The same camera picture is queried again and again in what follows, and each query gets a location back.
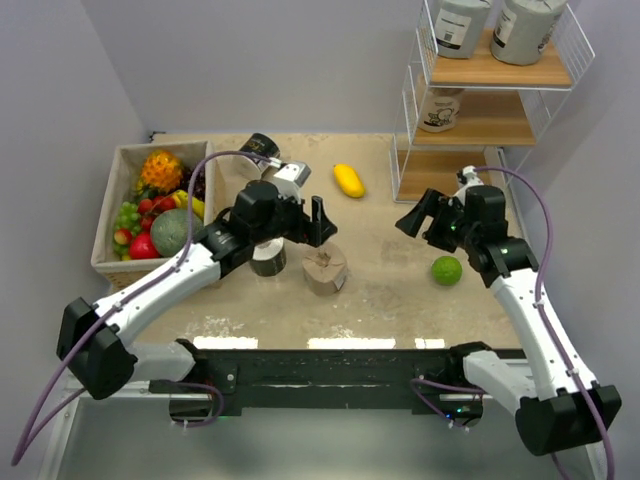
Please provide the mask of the clear white tissue roll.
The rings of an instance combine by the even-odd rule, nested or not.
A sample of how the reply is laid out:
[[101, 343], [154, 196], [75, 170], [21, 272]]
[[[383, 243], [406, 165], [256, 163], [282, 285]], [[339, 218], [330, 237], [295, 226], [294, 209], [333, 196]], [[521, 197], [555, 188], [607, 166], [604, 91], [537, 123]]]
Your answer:
[[280, 237], [256, 245], [249, 266], [260, 277], [272, 277], [285, 268], [286, 262], [284, 239]]

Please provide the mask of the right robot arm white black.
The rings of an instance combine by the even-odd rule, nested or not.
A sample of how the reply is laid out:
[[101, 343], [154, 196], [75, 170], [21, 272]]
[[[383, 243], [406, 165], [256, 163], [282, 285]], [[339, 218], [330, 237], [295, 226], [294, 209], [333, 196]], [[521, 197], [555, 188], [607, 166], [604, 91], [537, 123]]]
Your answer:
[[502, 306], [531, 370], [512, 370], [486, 346], [462, 347], [445, 369], [459, 393], [474, 386], [515, 420], [527, 450], [543, 456], [603, 440], [621, 408], [614, 386], [603, 386], [571, 346], [547, 296], [536, 284], [541, 268], [528, 243], [509, 234], [501, 189], [476, 185], [454, 196], [428, 189], [396, 226], [438, 249], [463, 249], [470, 266]]

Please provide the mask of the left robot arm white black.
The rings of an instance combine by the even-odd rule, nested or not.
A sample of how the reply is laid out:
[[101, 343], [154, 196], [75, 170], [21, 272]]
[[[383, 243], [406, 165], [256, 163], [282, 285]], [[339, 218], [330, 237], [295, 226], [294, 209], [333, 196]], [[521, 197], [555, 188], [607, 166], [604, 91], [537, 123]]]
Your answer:
[[64, 310], [56, 353], [85, 390], [102, 400], [135, 381], [171, 381], [185, 392], [207, 380], [205, 359], [185, 341], [143, 345], [138, 335], [175, 304], [249, 262], [256, 246], [284, 238], [312, 247], [337, 232], [323, 200], [304, 203], [267, 181], [249, 183], [232, 207], [164, 264], [127, 288]]

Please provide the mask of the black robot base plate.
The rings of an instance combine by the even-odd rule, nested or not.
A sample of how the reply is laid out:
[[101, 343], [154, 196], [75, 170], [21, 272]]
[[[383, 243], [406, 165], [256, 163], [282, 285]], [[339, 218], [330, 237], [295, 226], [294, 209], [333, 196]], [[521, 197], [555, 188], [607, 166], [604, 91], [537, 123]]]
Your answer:
[[454, 418], [482, 413], [472, 401], [446, 404], [446, 393], [471, 394], [464, 355], [488, 350], [483, 342], [448, 349], [239, 350], [187, 346], [196, 365], [183, 380], [153, 380], [153, 394], [172, 394], [174, 419], [202, 419], [207, 407], [238, 416], [249, 408], [441, 410]]

